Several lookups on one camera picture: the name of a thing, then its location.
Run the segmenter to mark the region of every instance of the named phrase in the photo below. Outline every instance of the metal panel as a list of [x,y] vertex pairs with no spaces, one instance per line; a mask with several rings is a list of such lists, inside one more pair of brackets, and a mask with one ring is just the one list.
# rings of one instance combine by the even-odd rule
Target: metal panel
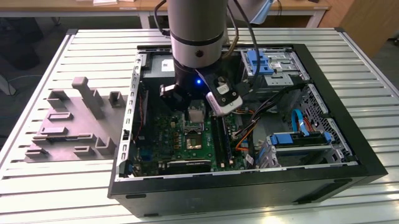
[[[368,223],[397,220],[399,100],[353,43],[331,28],[256,28],[259,43],[304,43],[355,118],[388,175],[351,188],[317,204],[212,212],[192,216],[137,219],[106,198],[112,161],[22,162],[24,151],[49,107],[50,89],[70,88],[73,77],[86,76],[100,95],[124,91],[132,75],[137,45],[168,44],[157,30],[80,30],[62,42],[54,60],[0,152],[0,223]],[[240,29],[239,43],[251,43]],[[77,94],[66,89],[68,94]]]

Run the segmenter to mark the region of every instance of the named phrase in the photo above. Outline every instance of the ram slot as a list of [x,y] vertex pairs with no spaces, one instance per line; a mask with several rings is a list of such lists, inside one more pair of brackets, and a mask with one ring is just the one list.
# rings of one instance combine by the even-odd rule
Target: ram slot
[[212,140],[213,140],[213,147],[215,147],[215,159],[216,159],[216,164],[219,167],[224,167],[225,165],[225,159],[223,156],[223,141],[221,141],[221,136],[220,136],[220,131],[219,131],[219,119],[216,117],[212,117],[211,119],[211,129],[212,129]]

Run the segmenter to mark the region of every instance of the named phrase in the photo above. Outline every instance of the blue drive bracket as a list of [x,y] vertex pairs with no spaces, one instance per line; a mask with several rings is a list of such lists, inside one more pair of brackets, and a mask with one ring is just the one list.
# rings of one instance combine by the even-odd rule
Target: blue drive bracket
[[[256,64],[256,51],[249,50],[247,52],[247,57],[248,57],[249,65],[251,65],[251,71],[252,71],[252,74],[253,74],[255,71],[256,71],[256,67],[257,67],[257,64]],[[275,73],[275,70],[268,67],[268,58],[265,57],[261,50],[259,51],[259,57],[260,57],[259,75],[272,75]]]

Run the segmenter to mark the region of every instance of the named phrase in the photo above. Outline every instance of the wooden desk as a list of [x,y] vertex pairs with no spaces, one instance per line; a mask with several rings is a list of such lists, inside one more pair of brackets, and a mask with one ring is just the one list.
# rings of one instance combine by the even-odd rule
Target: wooden desk
[[[327,0],[320,0],[319,3],[309,2],[308,0],[280,0],[281,1],[281,15],[309,15],[311,19],[307,23],[307,28],[316,28],[327,10],[331,5]],[[140,4],[140,20],[143,27],[149,28],[148,17],[153,16],[153,8],[160,0],[141,0]],[[167,15],[165,3],[159,9],[159,15]],[[275,2],[271,6],[268,15],[277,15],[279,4]]]
[[[325,0],[312,3],[308,0],[280,0],[281,15],[312,16],[307,27],[315,28],[331,5]],[[93,6],[90,1],[76,0],[0,0],[0,17],[80,17],[80,16],[139,16],[141,28],[149,28],[148,17],[160,0],[120,1],[117,5]],[[279,4],[271,7],[269,15],[277,15]],[[159,15],[167,15],[167,5]]]
[[92,1],[76,0],[0,0],[0,12],[112,12],[139,10],[141,0],[120,1],[117,5],[93,6]]

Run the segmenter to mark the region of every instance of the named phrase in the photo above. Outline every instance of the gray plastic part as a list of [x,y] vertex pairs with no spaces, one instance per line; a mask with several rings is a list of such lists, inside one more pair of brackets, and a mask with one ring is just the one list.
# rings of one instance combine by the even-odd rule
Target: gray plastic part
[[48,152],[41,148],[28,149],[26,152],[25,152],[25,156],[29,157],[30,159],[46,158],[48,157]]
[[37,146],[48,146],[50,145],[49,141],[46,139],[32,139],[32,142],[37,145]]
[[[42,120],[38,130],[44,127],[65,127],[68,129],[66,135],[60,135],[60,138],[68,138],[68,136],[76,136],[68,140],[57,139],[57,135],[49,135],[53,140],[49,142],[46,135],[37,135],[33,137],[33,144],[30,149],[37,147],[44,148],[48,151],[48,157],[29,158],[25,157],[25,162],[49,162],[49,161],[81,161],[81,160],[109,160],[112,154],[101,155],[94,148],[96,139],[101,138],[104,141],[110,137],[112,142],[117,143],[120,140],[120,133],[124,121],[124,109],[125,107],[112,108],[108,102],[108,94],[101,96],[104,106],[101,110],[104,112],[104,119],[96,120],[90,111],[88,110],[81,97],[70,97],[64,101],[64,109],[49,109],[48,115],[56,112],[70,112],[73,119],[58,120],[56,122],[48,119]],[[76,156],[73,148],[78,146],[89,146],[94,154],[89,156]]]
[[98,105],[97,99],[94,94],[92,93],[90,89],[86,86],[88,79],[86,77],[74,77],[72,81],[72,88],[80,92],[82,102],[92,112],[96,119],[104,118],[104,113],[101,111],[101,107]]
[[113,91],[109,93],[108,101],[112,108],[125,107],[124,98],[118,91]]
[[74,151],[73,151],[76,156],[88,156],[88,155],[94,155],[94,151],[89,146],[74,146]]
[[65,127],[44,127],[41,128],[40,134],[54,135],[66,134],[68,129]]
[[72,120],[72,119],[73,119],[73,115],[70,112],[57,112],[57,113],[50,113],[48,115],[49,121]]
[[68,99],[69,98],[62,90],[50,91],[49,96],[46,98],[50,107],[54,109],[60,109],[60,108],[64,109],[65,105],[62,101]]
[[93,133],[84,133],[78,134],[80,136],[77,137],[80,142],[96,142],[97,137],[94,136]]
[[90,92],[92,92],[92,95],[93,95],[94,100],[97,101],[98,105],[102,106],[104,102],[102,102],[102,98],[98,94],[98,91],[97,90],[90,90]]
[[104,144],[102,140],[100,138],[97,138],[97,141],[94,143],[94,148],[97,149],[97,151],[101,155],[109,155],[109,154],[113,155],[116,145],[109,137],[106,139],[105,144]]

